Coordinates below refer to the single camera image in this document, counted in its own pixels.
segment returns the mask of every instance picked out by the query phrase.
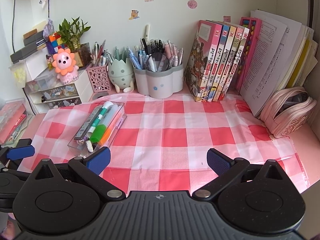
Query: tablecloth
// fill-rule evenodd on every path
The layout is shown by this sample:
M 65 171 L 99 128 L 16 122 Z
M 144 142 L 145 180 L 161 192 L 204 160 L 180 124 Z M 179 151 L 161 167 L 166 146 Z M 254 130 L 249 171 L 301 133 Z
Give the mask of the tablecloth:
M 127 119 L 111 150 L 111 162 L 100 174 L 127 194 L 132 190 L 196 189 L 217 177 L 206 161 L 209 148 L 234 159 L 262 164 L 276 159 L 299 192 L 307 175 L 289 137 L 271 140 L 262 122 L 241 96 L 220 102 L 194 102 L 188 93 L 154 99 L 138 93 L 116 94 L 86 104 L 50 110 L 33 139 L 36 153 L 19 170 L 31 172 L 43 158 L 65 163 L 75 157 L 68 143 L 101 101 L 124 102 Z

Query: pink lion toy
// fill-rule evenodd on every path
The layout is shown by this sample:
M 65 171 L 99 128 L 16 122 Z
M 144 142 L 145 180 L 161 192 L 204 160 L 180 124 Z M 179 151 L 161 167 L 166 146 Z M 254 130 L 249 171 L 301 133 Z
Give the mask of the pink lion toy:
M 57 78 L 61 80 L 63 85 L 67 85 L 79 78 L 75 54 L 71 53 L 70 49 L 59 49 L 57 54 L 53 55 L 54 62 L 52 66 L 55 67 Z

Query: silver screw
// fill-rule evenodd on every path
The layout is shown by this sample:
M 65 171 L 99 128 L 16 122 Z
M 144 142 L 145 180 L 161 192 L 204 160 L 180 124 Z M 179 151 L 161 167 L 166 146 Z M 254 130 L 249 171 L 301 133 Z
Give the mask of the silver screw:
M 118 189 L 109 190 L 107 192 L 108 197 L 118 198 L 122 196 L 122 192 Z
M 211 192 L 209 190 L 199 189 L 199 190 L 196 191 L 195 194 L 196 194 L 197 197 L 206 198 L 206 197 L 210 197 Z

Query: green cap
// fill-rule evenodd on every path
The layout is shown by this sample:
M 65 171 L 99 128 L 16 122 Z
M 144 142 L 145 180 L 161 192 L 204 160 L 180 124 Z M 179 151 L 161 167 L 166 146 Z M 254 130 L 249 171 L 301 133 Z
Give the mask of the green cap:
M 106 131 L 106 126 L 104 124 L 99 124 L 96 129 L 93 131 L 92 135 L 90 136 L 90 141 L 92 143 L 96 143 L 101 140 L 103 134 Z

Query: rubik's cube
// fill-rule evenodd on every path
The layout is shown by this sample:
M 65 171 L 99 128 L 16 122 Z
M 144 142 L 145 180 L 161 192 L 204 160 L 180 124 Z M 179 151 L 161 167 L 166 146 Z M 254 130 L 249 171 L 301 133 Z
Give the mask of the rubik's cube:
M 56 52 L 58 52 L 59 49 L 64 49 L 66 46 L 63 44 L 63 41 L 61 39 L 61 35 L 58 33 L 54 33 L 49 36 L 49 40 Z

